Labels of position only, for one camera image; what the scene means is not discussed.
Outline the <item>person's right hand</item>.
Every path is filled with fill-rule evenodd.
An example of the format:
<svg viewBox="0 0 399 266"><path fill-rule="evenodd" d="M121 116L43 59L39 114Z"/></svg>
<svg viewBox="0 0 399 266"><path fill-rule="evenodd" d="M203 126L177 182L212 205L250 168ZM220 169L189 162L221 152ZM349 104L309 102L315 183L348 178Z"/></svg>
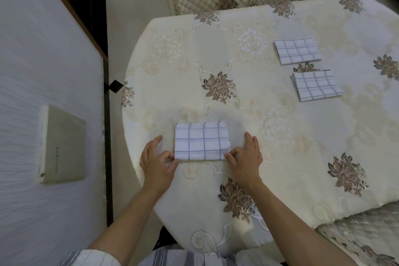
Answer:
<svg viewBox="0 0 399 266"><path fill-rule="evenodd" d="M259 167L263 161L257 137L252 137L249 132L244 134L244 147L234 147L228 153L238 154L238 166L231 167L235 181L249 192L254 186L261 184Z"/></svg>

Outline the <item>person's left hand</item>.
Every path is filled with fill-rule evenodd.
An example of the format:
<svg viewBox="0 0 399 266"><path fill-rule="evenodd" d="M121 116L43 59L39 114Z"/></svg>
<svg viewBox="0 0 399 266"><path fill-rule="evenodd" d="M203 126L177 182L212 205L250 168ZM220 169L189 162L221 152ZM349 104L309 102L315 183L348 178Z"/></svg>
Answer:
<svg viewBox="0 0 399 266"><path fill-rule="evenodd" d="M140 167L144 173L145 190L151 190L160 198L171 186L175 172L167 172L164 162L176 159L173 152L164 151L158 153L158 145L162 141L162 135L149 141L140 158Z"/></svg>

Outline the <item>white checked cloth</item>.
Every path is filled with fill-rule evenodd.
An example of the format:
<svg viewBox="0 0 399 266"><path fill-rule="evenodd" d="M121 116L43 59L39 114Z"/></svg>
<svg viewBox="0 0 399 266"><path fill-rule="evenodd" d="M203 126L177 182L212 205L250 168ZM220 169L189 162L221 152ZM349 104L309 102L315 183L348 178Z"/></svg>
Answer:
<svg viewBox="0 0 399 266"><path fill-rule="evenodd" d="M276 40L273 45L282 66L322 60L322 54L312 38Z"/></svg>
<svg viewBox="0 0 399 266"><path fill-rule="evenodd" d="M174 157L181 161L224 160L231 151L225 122L175 124Z"/></svg>
<svg viewBox="0 0 399 266"><path fill-rule="evenodd" d="M291 79L300 102L339 97L344 94L332 70L294 72Z"/></svg>

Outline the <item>person's left forearm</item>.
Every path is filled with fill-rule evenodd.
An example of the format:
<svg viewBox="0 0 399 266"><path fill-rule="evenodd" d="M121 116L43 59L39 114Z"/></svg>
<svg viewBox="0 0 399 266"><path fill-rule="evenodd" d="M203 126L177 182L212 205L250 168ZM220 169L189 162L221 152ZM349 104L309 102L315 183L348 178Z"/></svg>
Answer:
<svg viewBox="0 0 399 266"><path fill-rule="evenodd" d="M127 266L155 204L168 190L171 181L146 181L117 220L89 246L89 249L108 253L116 258L120 265Z"/></svg>

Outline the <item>person's right forearm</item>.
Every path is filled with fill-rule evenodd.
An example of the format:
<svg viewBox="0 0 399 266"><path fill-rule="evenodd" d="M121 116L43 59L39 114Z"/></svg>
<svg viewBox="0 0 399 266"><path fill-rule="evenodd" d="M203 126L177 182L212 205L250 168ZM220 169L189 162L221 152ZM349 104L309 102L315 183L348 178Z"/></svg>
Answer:
<svg viewBox="0 0 399 266"><path fill-rule="evenodd" d="M260 178L242 180L239 184L257 205L289 266L358 266L289 209Z"/></svg>

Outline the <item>cream floral tablecloth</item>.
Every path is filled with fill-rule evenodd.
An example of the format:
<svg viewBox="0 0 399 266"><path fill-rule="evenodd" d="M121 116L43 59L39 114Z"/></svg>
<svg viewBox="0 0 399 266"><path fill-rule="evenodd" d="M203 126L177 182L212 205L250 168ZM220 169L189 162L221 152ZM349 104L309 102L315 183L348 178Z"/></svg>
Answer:
<svg viewBox="0 0 399 266"><path fill-rule="evenodd" d="M322 60L282 66L276 40L312 38ZM294 72L332 70L344 94L300 102ZM307 0L154 18L122 96L140 185L146 143L175 124L225 122L257 137L262 181L312 228L399 201L399 13L375 0ZM229 254L272 237L225 160L180 161L154 208L182 247Z"/></svg>

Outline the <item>black baseboard strip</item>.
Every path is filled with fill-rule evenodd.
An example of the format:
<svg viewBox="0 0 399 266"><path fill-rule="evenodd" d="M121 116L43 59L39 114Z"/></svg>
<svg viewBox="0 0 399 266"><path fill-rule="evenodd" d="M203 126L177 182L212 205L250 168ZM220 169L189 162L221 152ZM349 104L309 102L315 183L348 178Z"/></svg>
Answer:
<svg viewBox="0 0 399 266"><path fill-rule="evenodd" d="M111 117L110 117L110 94L109 94L109 69L108 58L103 61L104 82L104 139L105 139L105 203L107 227L114 222L113 193L112 193L112 151L111 151Z"/></svg>

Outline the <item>beige wall box cover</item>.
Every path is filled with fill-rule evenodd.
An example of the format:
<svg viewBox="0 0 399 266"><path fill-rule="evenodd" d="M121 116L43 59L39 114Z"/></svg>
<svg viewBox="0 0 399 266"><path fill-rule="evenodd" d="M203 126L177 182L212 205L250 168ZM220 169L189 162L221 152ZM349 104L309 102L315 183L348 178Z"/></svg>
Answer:
<svg viewBox="0 0 399 266"><path fill-rule="evenodd" d="M39 183L55 185L86 178L86 122L51 105L42 108Z"/></svg>

